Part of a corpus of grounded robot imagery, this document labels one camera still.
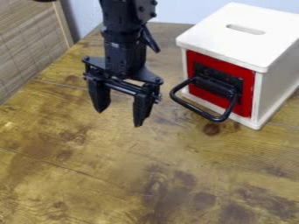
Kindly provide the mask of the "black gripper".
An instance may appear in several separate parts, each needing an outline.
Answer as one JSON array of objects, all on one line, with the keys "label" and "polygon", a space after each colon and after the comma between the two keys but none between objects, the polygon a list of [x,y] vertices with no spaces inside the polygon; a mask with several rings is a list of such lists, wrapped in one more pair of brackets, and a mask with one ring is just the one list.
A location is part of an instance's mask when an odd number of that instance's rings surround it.
[{"label": "black gripper", "polygon": [[145,67],[145,48],[156,53],[160,48],[148,30],[132,32],[102,31],[104,56],[81,59],[82,77],[94,110],[101,113],[109,106],[110,90],[134,97],[133,123],[140,127],[160,101],[162,79]]}]

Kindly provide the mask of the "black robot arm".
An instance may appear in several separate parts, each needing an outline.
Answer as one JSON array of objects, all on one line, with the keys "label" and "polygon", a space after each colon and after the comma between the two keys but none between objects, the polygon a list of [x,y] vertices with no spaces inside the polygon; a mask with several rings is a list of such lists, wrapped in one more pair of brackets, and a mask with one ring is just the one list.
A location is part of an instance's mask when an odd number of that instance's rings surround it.
[{"label": "black robot arm", "polygon": [[156,0],[98,0],[102,10],[105,56],[84,57],[82,73],[93,108],[102,112],[110,103],[110,91],[134,97],[133,123],[138,127],[160,101],[164,80],[145,67],[145,50],[160,48],[146,29],[156,17]]}]

